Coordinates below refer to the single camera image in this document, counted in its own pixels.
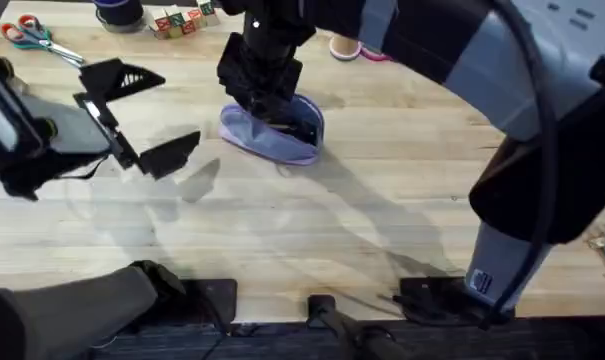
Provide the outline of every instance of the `black cable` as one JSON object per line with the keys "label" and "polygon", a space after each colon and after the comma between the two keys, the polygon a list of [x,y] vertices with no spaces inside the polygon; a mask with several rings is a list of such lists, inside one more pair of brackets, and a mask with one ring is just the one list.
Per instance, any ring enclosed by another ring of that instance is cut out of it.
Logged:
{"label": "black cable", "polygon": [[228,338],[228,336],[222,336],[221,338],[219,338],[215,344],[213,344],[213,346],[211,346],[209,348],[209,350],[207,350],[204,355],[202,355],[202,357],[200,358],[200,360],[206,360],[209,358],[209,356],[211,356],[211,354],[213,354],[213,352],[215,351],[215,349],[218,348],[218,346],[220,346],[220,344],[222,344],[222,342],[224,340],[226,340]]}
{"label": "black cable", "polygon": [[531,237],[529,251],[511,282],[481,321],[482,329],[488,329],[491,320],[502,311],[504,304],[515,294],[535,267],[553,224],[558,184],[557,119],[551,105],[551,97],[544,84],[546,76],[540,49],[535,42],[530,24],[511,0],[492,0],[492,2],[522,50],[535,93],[542,155],[538,220]]}
{"label": "black cable", "polygon": [[256,334],[256,332],[260,329],[262,329],[264,327],[264,325],[255,325],[251,330],[249,330],[246,334],[241,334],[234,331],[231,331],[229,334],[224,334],[221,338],[219,338],[207,351],[206,353],[204,353],[204,355],[202,355],[202,357],[200,358],[200,360],[207,360],[211,354],[213,354],[213,352],[218,348],[218,346],[220,346],[220,344],[222,344],[222,342],[224,342],[224,340],[228,339],[228,338],[251,338],[251,339],[256,339],[256,338],[272,338],[273,341],[278,340],[279,338],[285,337],[285,336],[289,336],[289,335],[294,335],[297,334],[301,331],[304,331],[306,329],[305,326],[300,326],[298,329],[292,330],[292,331],[286,331],[286,332],[281,332],[281,333],[275,333],[275,334],[264,334],[264,335],[258,335]]}

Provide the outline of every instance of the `wood grain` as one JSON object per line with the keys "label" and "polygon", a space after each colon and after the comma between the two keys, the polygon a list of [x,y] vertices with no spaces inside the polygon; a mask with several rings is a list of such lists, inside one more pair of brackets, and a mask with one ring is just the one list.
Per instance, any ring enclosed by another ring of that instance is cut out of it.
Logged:
{"label": "wood grain", "polygon": [[[237,279],[238,321],[303,320],[312,293],[336,295],[358,319],[389,319],[399,316],[388,301],[399,277],[464,273],[479,223],[467,194],[502,135],[455,95],[397,64],[335,61],[330,34],[320,32],[298,52],[299,92],[324,111],[325,153],[315,166],[277,166],[217,136],[232,99],[215,69],[241,17],[220,14],[217,27],[159,41],[106,32],[91,4],[14,1],[1,21],[23,13],[89,61],[120,57],[166,77],[112,105],[137,149],[196,127],[203,141],[159,182],[109,161],[91,181],[46,184],[38,203],[11,199],[0,185],[0,286],[152,259],[184,277]],[[0,36],[0,55],[45,99],[73,104],[81,90],[77,70],[51,54]],[[583,243],[558,247],[518,313],[605,314],[604,271]]]}

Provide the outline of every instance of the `lavender fabric bag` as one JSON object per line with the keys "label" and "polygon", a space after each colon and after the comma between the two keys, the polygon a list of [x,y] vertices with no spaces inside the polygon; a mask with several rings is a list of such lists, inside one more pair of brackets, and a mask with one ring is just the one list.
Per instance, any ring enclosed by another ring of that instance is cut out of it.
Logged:
{"label": "lavender fabric bag", "polygon": [[227,105],[222,109],[220,137],[275,162],[290,165],[313,164],[320,156],[324,138],[322,113],[311,100],[302,95],[294,95],[289,107],[296,119],[317,127],[317,146],[269,127],[237,104]]}

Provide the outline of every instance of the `floor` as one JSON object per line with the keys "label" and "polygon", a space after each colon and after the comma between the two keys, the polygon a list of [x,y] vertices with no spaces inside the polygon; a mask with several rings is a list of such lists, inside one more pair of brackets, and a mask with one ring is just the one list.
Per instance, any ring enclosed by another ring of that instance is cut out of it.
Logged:
{"label": "floor", "polygon": [[[0,13],[7,0],[0,0]],[[188,0],[154,0],[149,4],[190,4]],[[605,318],[518,320],[483,332],[434,329],[405,322],[385,323],[398,341],[415,353],[443,359],[605,359]],[[210,327],[155,328],[122,336],[85,359],[198,359],[218,339]],[[302,324],[265,325],[249,338],[225,340],[211,359],[334,359],[339,358],[334,337],[306,330]]]}

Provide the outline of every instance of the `black bracket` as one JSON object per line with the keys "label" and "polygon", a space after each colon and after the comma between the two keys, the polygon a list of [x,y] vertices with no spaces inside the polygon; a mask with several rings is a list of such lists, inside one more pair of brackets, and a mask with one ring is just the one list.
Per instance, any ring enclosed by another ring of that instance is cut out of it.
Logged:
{"label": "black bracket", "polygon": [[138,156],[127,138],[118,130],[118,122],[107,103],[136,94],[165,83],[165,79],[147,69],[111,59],[80,69],[80,81],[85,93],[73,97],[85,109],[111,144],[111,154],[124,169],[136,165],[143,174],[155,179],[181,169],[188,156],[200,143],[200,132],[195,131],[171,140]]}
{"label": "black bracket", "polygon": [[[424,326],[479,326],[490,310],[465,290],[463,277],[424,277],[400,279],[400,294],[393,301],[402,306],[408,321]],[[505,324],[515,317],[509,310],[493,324]]]}

